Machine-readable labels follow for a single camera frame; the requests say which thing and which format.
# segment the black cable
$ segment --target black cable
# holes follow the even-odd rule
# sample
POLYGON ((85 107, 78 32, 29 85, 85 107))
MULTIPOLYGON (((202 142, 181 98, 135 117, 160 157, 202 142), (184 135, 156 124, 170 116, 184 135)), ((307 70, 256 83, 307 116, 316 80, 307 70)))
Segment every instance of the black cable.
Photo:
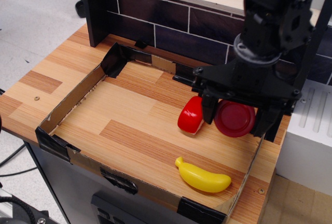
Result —
POLYGON ((20 199, 13 197, 0 197, 0 202, 12 202, 20 205, 29 216, 31 224, 36 224, 35 216, 33 215, 30 207, 26 203, 22 202, 20 199))
POLYGON ((11 154, 8 158, 6 158, 4 161, 2 161, 0 163, 0 168, 7 163, 10 159, 12 159, 17 153, 20 152, 20 150, 22 150, 25 147, 25 144, 23 144, 20 148, 18 148, 16 151, 13 152, 13 154, 11 154))
POLYGON ((20 174, 23 174, 23 173, 26 173, 26 172, 29 172, 29 171, 33 171, 35 169, 37 169, 37 167, 31 168, 31 169, 28 169, 28 170, 25 170, 25 171, 20 171, 20 172, 12 173, 12 174, 0 175, 0 177, 16 176, 16 175, 20 175, 20 174))

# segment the plastic banana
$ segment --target plastic banana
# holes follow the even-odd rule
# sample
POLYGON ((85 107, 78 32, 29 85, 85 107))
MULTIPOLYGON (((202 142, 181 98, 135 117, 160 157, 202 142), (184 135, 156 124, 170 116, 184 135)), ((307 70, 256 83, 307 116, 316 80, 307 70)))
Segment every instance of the plastic banana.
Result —
POLYGON ((185 163, 182 157, 176 159, 175 165, 187 184, 205 192, 221 192, 227 189, 232 182, 229 176, 211 173, 193 164, 185 163))

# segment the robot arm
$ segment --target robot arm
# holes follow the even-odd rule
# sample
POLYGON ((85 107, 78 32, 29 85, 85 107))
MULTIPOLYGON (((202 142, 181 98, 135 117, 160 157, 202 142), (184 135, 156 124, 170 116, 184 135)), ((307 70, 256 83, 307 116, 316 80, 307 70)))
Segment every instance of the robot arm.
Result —
POLYGON ((301 97, 301 89, 293 86, 301 70, 301 47, 309 43, 314 31, 311 2, 244 0, 244 29, 234 41, 237 58, 225 65, 194 69, 192 89, 203 98, 207 123, 212 122, 219 99, 258 108, 254 136, 279 126, 282 116, 292 113, 301 97), (279 59, 295 61, 297 72, 282 76, 276 69, 279 59))

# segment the red plastic bowl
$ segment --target red plastic bowl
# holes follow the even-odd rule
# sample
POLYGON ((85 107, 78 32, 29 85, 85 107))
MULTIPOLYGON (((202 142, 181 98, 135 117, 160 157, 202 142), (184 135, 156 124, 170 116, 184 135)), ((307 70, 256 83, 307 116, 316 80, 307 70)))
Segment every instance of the red plastic bowl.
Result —
POLYGON ((253 107, 222 100, 219 102, 214 122, 223 134, 229 137, 241 137, 251 131, 255 119, 253 107))

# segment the dark tile wall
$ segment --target dark tile wall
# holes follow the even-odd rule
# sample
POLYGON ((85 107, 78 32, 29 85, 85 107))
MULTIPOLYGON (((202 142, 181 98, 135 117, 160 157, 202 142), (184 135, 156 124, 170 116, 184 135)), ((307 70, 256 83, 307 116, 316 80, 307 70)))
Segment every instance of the dark tile wall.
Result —
MULTIPOLYGON (((210 64, 235 58, 244 17, 180 0, 106 0, 110 33, 210 64)), ((332 85, 332 27, 308 78, 332 85)))

